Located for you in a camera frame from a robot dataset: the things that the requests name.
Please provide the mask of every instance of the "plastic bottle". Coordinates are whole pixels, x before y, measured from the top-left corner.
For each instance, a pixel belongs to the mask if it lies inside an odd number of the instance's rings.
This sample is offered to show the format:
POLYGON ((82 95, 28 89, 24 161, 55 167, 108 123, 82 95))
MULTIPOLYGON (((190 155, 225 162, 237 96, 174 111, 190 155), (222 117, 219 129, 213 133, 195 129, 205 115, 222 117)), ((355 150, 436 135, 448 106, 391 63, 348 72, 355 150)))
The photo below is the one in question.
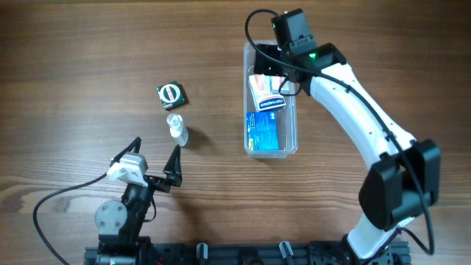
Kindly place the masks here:
POLYGON ((185 146, 188 142, 188 129, 183 123, 182 116, 178 114, 170 114, 167 117, 167 123, 170 126, 170 134, 180 146, 185 146))

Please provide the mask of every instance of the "bottle cap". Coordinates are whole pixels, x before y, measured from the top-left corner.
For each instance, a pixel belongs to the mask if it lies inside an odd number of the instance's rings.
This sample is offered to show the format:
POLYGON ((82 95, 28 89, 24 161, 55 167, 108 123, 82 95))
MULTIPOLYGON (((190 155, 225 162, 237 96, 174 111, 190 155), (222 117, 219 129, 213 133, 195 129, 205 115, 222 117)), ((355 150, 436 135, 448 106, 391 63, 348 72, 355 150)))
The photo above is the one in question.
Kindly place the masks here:
POLYGON ((167 123, 169 124, 170 128, 174 130, 178 130, 183 126, 180 115, 174 113, 167 116, 167 123))

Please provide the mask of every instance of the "wood grain surface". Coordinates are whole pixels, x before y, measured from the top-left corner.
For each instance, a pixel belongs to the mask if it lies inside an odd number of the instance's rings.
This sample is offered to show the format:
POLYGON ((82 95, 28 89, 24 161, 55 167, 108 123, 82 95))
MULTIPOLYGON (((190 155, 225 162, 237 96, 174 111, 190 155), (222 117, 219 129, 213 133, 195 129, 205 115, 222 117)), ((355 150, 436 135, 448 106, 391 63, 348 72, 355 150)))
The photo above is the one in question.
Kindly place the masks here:
MULTIPOLYGON (((318 43, 345 54, 379 105, 441 147, 436 254, 411 241, 413 263, 468 264, 471 4, 366 0, 0 5, 0 263, 58 264, 34 229, 36 202, 98 177, 136 136, 149 173, 162 174, 174 142, 155 88, 173 80, 190 101, 175 111, 191 129, 183 185, 155 195, 157 218, 141 234, 237 244, 348 233, 366 169, 321 105, 297 97, 296 154, 253 160, 244 150, 244 22, 262 7, 303 8, 318 43)), ((254 38, 274 38, 269 19, 253 19, 254 38)), ((81 264, 97 245, 95 211, 124 188, 103 180, 41 206, 40 225, 67 261, 81 264)), ((426 240, 423 221, 411 229, 426 240)))

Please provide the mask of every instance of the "cable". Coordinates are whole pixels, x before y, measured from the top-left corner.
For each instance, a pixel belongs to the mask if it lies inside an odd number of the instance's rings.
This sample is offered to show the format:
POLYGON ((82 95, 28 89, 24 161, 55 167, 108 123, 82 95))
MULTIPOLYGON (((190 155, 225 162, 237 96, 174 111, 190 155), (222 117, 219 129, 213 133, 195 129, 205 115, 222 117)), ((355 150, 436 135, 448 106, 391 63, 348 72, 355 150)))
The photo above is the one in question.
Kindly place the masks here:
POLYGON ((285 79, 281 82, 280 86, 278 87, 278 93, 281 95, 281 96, 296 96, 297 94, 299 94, 301 92, 301 87, 297 89, 296 93, 294 94, 285 94, 285 93, 281 93, 281 88, 286 84, 286 82, 288 82, 288 77, 285 77, 285 79))
POLYGON ((272 10, 265 10, 265 9, 262 9, 262 10, 255 10, 253 11, 252 13, 249 14, 249 16, 247 17, 246 21, 245 21, 245 35, 247 37, 247 40, 249 41, 250 45, 252 46, 252 48, 260 55, 262 55, 263 57, 265 57, 266 59, 268 60, 271 60, 272 62, 274 63, 278 63, 279 65, 282 65, 282 66, 285 66, 285 67, 289 67, 289 68, 292 68, 292 69, 295 69, 295 70, 298 70, 298 71, 302 71, 302 72, 305 72, 305 73, 308 73, 308 74, 312 74, 314 75, 315 77, 322 77, 322 78, 325 78, 327 80, 330 80, 334 83, 337 83, 339 85, 341 85, 342 87, 346 88, 346 93, 349 93, 349 92, 352 92, 365 106, 366 108, 368 108, 368 110, 371 112, 371 114, 375 117, 375 119, 378 121, 378 123, 380 124, 380 126, 383 128, 383 131, 385 132, 385 134, 387 135, 388 139, 390 139, 392 141, 392 143, 394 144, 394 146, 396 147, 397 149, 397 152, 398 154, 400 155, 400 158, 402 160, 402 162, 404 163, 404 167, 407 169, 408 173, 411 175, 411 178, 412 180, 414 181, 414 185, 415 185, 415 188, 417 190, 417 193, 419 194, 419 198, 420 198, 420 204, 422 206, 422 210, 424 212, 424 216, 425 216, 425 223, 427 224, 427 233, 428 233, 428 249, 427 247, 425 247, 425 245, 410 231, 408 230, 407 228, 404 228, 404 227, 399 227, 397 229, 397 231, 400 233, 402 231, 406 232, 407 234, 409 234, 413 240, 415 240, 415 242, 420 246, 420 248, 422 248, 422 250, 429 254, 429 255, 433 255, 435 253, 435 240, 434 240, 434 235, 433 235, 433 225, 432 225, 432 220, 431 220, 431 215, 430 215, 430 211, 428 210, 428 206, 427 206, 427 203, 425 202, 425 198, 424 198, 424 194, 423 194, 423 191, 422 191, 422 187, 420 186, 420 183, 419 183, 419 180, 418 180, 418 177, 414 171, 414 168, 412 167, 411 163, 409 162, 409 160, 407 159, 406 155, 404 154, 404 151, 403 149, 401 148, 401 146, 399 145, 399 143, 397 142, 396 138, 395 138, 395 135, 394 133, 389 130, 389 128, 386 126, 386 124, 384 123, 383 119, 381 119, 381 117, 378 115, 378 113, 376 112, 376 110, 373 108, 373 106, 371 106, 371 104, 359 93, 357 92, 357 90, 355 90, 351 85, 348 85, 344 82, 342 82, 341 80, 339 79, 336 79, 335 77, 332 77, 330 75, 327 75, 327 74, 323 74, 321 71, 311 71, 311 70, 308 70, 308 69, 305 69, 305 68, 301 68, 301 67, 298 67, 298 66, 293 66, 292 64, 289 64, 289 63, 285 63, 285 62, 282 62, 280 60, 277 60, 277 59, 274 59, 273 57, 270 57, 269 55, 265 54, 264 52, 262 52, 256 45, 255 43, 253 42, 252 38, 250 37, 250 34, 249 34, 249 22, 250 22, 250 19, 253 17, 253 15, 257 14, 257 13, 270 13, 276 17, 278 17, 279 15, 275 12, 275 11, 272 11, 272 10))
POLYGON ((67 191, 71 191, 71 190, 74 190, 74 189, 78 189, 78 188, 83 188, 83 187, 86 187, 86 186, 89 186, 91 184, 94 184, 100 180, 102 180, 103 178, 106 177, 106 173, 104 173, 102 176, 100 177, 97 177, 96 179, 92 180, 92 181, 89 181, 87 183, 83 183, 83 184, 80 184, 80 185, 75 185, 75 186, 72 186, 72 187, 69 187, 69 188, 64 188, 64 189, 61 189, 59 191, 55 191, 53 193, 51 193, 50 195, 47 195, 46 197, 44 197, 43 199, 41 199, 37 205, 35 206, 35 209, 33 210, 32 212, 32 221, 35 223, 35 227, 36 227, 36 230, 38 231, 39 233, 39 236, 41 237, 41 239, 43 240, 44 244, 47 246, 47 248, 49 248, 49 250, 52 252, 52 254, 54 254, 54 256, 56 256, 56 258, 62 262, 63 264, 65 265, 68 265, 68 262, 65 261, 65 259, 63 257, 61 257, 59 255, 59 253, 57 253, 57 251, 52 247, 52 245, 49 243, 49 241, 47 240, 46 236, 44 235, 43 231, 41 230, 41 228, 39 227, 39 223, 38 223, 38 209, 39 207, 43 204, 43 202, 45 202, 46 200, 48 199, 51 199, 52 197, 56 196, 56 195, 59 195, 61 193, 64 193, 64 192, 67 192, 67 191))
POLYGON ((154 197, 152 198, 150 202, 152 203, 152 206, 154 206, 154 217, 152 217, 152 219, 145 219, 144 222, 152 222, 157 216, 157 208, 155 207, 154 197))

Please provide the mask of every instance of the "clear plastic container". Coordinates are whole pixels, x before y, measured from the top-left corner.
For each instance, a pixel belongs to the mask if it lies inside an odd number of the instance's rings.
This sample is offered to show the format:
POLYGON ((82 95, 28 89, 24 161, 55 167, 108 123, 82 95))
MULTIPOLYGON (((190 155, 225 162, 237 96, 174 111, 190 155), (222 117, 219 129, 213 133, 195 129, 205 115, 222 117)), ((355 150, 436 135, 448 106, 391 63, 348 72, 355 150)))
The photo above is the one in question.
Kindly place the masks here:
MULTIPOLYGON (((256 43, 277 44, 276 40, 262 40, 256 43)), ((255 104, 250 90, 249 76, 253 74, 255 63, 255 50, 250 43, 244 46, 244 146, 250 158, 286 158, 297 150, 297 121, 296 121, 296 97, 285 96, 286 106, 277 111, 277 132, 279 150, 255 151, 250 150, 247 143, 246 117, 247 113, 255 112, 255 104)), ((289 83, 290 93, 294 93, 295 85, 289 83)))

